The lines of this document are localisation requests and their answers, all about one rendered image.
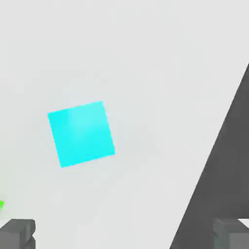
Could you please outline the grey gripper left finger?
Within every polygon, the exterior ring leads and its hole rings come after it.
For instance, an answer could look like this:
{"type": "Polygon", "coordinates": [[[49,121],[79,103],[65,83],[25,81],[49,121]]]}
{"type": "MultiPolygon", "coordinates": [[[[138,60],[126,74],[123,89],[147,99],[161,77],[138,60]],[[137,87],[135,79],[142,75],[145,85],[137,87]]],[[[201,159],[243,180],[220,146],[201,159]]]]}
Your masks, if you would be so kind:
{"type": "Polygon", "coordinates": [[[36,249],[33,219],[11,219],[0,228],[0,249],[36,249]]]}

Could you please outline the large cyan box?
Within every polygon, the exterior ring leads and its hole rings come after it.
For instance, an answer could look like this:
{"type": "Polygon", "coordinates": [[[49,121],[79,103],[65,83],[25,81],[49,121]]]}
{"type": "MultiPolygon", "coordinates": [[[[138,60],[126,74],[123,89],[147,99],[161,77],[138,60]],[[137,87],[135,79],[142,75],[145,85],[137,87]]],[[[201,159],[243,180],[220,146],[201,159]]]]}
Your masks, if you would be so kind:
{"type": "Polygon", "coordinates": [[[62,168],[115,154],[102,101],[50,112],[48,119],[62,168]]]}

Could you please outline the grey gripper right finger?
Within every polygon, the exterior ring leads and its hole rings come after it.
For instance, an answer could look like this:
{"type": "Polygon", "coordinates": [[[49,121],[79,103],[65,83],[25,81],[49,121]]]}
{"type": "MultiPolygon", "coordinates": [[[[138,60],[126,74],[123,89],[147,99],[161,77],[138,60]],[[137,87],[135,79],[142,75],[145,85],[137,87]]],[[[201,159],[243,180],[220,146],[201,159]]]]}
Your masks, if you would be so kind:
{"type": "Polygon", "coordinates": [[[213,249],[249,249],[249,228],[238,219],[215,219],[213,237],[213,249]]]}

